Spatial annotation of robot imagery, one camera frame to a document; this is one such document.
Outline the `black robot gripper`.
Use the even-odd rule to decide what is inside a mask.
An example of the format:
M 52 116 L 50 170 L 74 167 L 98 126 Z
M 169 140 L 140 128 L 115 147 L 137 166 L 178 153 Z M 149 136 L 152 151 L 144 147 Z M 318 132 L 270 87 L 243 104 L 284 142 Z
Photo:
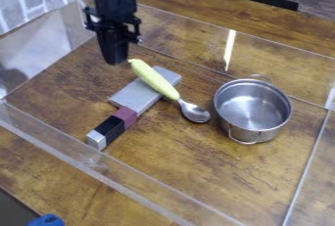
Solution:
M 85 7 L 85 27 L 97 32 L 97 39 L 105 62 L 121 64 L 129 57 L 129 42 L 140 43 L 141 19 L 136 16 L 137 0 L 94 0 L 94 7 Z M 110 35 L 113 36 L 113 53 Z

